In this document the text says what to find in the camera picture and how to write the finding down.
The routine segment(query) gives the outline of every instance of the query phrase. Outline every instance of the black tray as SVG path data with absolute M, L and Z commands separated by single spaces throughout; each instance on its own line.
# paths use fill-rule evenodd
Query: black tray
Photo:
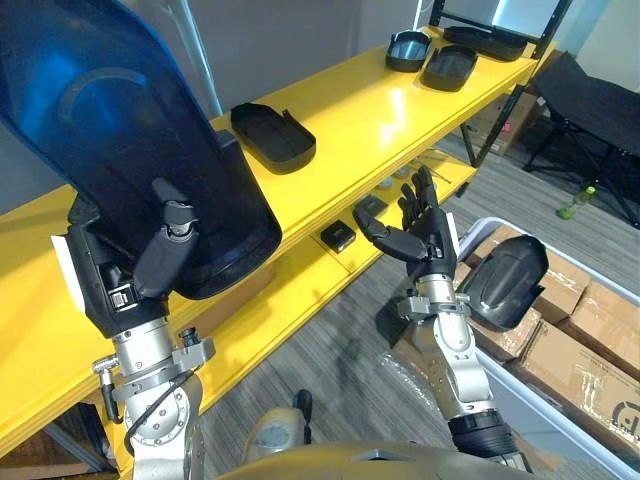
M 427 87 L 457 92 L 471 75 L 478 55 L 467 47 L 449 45 L 433 52 L 420 81 Z
M 527 46 L 526 40 L 511 33 L 486 32 L 473 27 L 445 28 L 443 38 L 448 42 L 473 48 L 478 53 L 508 62 L 520 58 Z
M 426 33 L 407 30 L 391 35 L 385 62 L 398 72 L 417 72 L 422 67 L 431 37 Z
M 243 103 L 231 109 L 231 126 L 272 173 L 294 172 L 316 153 L 316 137 L 287 110 L 280 116 L 267 105 Z

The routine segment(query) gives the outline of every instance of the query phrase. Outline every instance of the black cable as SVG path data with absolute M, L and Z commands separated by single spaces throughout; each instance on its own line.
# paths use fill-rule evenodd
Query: black cable
M 156 410 L 156 408 L 158 408 L 160 404 L 164 402 L 169 395 L 171 395 L 175 390 L 177 390 L 180 386 L 182 386 L 184 382 L 186 382 L 189 379 L 189 377 L 191 377 L 192 375 L 193 375 L 192 370 L 176 375 L 172 380 L 170 380 L 174 382 L 173 385 L 171 385 L 162 395 L 160 395 L 156 399 L 156 401 L 153 402 L 151 406 L 149 406 L 149 408 L 147 408 L 144 411 L 144 413 L 140 415 L 137 418 L 137 420 L 131 424 L 131 427 L 129 427 L 129 429 L 127 430 L 127 433 L 124 436 L 124 447 L 127 449 L 127 452 L 129 452 L 129 454 L 132 457 L 134 457 L 135 454 L 133 451 L 133 446 L 131 445 L 131 437 L 135 435 L 138 428 L 140 428 L 140 425 L 142 425 L 151 416 L 151 414 Z

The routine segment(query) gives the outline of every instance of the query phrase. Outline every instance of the white plastic bin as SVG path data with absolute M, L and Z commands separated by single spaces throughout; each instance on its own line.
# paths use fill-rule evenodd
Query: white plastic bin
M 459 258 L 466 258 L 482 240 L 501 225 L 508 225 L 522 233 L 528 233 L 501 218 L 487 217 L 480 219 L 460 239 Z M 546 244 L 545 246 L 588 272 L 597 282 L 607 286 L 635 305 L 640 305 L 640 297 L 629 290 L 622 288 L 553 246 Z M 533 446 L 558 453 L 565 458 L 595 460 L 621 480 L 640 478 L 638 472 L 585 433 L 549 403 L 548 400 L 545 400 L 527 387 L 496 361 L 482 351 L 478 351 L 478 359 L 487 370 L 491 389 L 500 408 L 500 413 Z

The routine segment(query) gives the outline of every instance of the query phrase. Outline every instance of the black folding chair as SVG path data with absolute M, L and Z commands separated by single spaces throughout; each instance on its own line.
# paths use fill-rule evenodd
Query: black folding chair
M 568 136 L 594 169 L 589 184 L 604 184 L 631 224 L 640 228 L 635 212 L 608 175 L 622 157 L 640 155 L 640 95 L 588 76 L 568 53 L 537 75 L 533 85 L 547 102 L 553 130 L 533 152 L 524 169 L 528 172 L 549 170 L 549 167 L 534 167 L 533 161 L 556 138 Z M 604 160 L 598 161 L 587 148 L 584 140 L 588 137 L 608 145 Z

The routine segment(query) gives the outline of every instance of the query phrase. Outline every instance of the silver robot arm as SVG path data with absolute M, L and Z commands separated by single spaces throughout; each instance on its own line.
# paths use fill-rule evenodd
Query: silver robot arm
M 403 185 L 404 198 L 398 202 L 402 230 L 385 227 L 363 209 L 356 209 L 354 218 L 374 246 L 407 264 L 414 289 L 398 311 L 415 325 L 413 343 L 424 355 L 430 385 L 458 450 L 530 471 L 476 357 L 466 322 L 469 298 L 453 288 L 457 237 L 452 217 L 439 208 L 428 169 L 421 167 L 412 180 L 415 193 Z

